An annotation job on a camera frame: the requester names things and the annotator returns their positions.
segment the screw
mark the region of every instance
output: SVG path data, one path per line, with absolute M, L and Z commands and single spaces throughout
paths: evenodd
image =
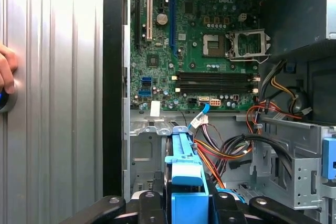
M 228 195 L 226 193 L 219 193 L 220 198 L 226 199 Z
M 109 201 L 111 204 L 116 204 L 119 202 L 119 199 L 118 198 L 111 198 L 110 201 Z
M 266 205 L 266 204 L 267 204 L 267 201 L 265 201 L 264 199 L 260 199 L 260 198 L 257 198 L 257 199 L 256 199 L 256 202 L 257 202 L 258 204 L 261 204 L 261 205 Z
M 146 194 L 146 197 L 147 197 L 147 198 L 152 198 L 152 197 L 154 197 L 154 194 L 153 194 L 153 193 L 147 193 L 147 194 Z

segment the black wire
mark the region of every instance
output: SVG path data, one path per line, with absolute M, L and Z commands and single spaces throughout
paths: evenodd
M 180 110 L 180 113 L 181 113 L 182 116 L 183 116 L 185 126 L 188 126 L 188 125 L 187 125 L 187 119 L 185 118 L 184 113 L 183 113 L 181 110 Z

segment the white pci slot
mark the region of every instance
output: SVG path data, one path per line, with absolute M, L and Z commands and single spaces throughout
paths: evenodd
M 153 39 L 153 0 L 147 0 L 147 40 Z

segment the white label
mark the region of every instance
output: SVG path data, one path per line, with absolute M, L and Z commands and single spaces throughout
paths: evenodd
M 186 40 L 187 37 L 185 34 L 178 34 L 178 40 Z
M 151 116 L 160 116 L 160 101 L 152 101 L 151 102 Z
M 209 120 L 208 120 L 208 116 L 207 115 L 204 115 L 204 116 L 202 116 L 200 119 L 200 125 L 202 125 L 202 124 L 209 124 Z
M 282 119 L 284 119 L 286 117 L 286 115 L 285 114 L 282 114 L 282 113 L 278 113 L 278 114 L 276 114 L 274 117 L 273 117 L 273 119 L 278 119 L 278 120 L 282 120 Z
M 190 124 L 191 124 L 192 127 L 194 127 L 195 129 L 197 129 L 200 126 L 201 122 L 197 118 L 194 118 L 191 121 Z

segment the black ram slot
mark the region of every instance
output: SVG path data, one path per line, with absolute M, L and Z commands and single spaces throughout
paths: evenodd
M 135 43 L 135 47 L 139 48 L 140 47 L 140 0 L 135 0 L 134 15 L 135 15 L 135 22 L 134 22 L 135 38 L 134 38 L 134 43 Z
M 256 74 L 177 72 L 175 87 L 186 93 L 251 93 Z

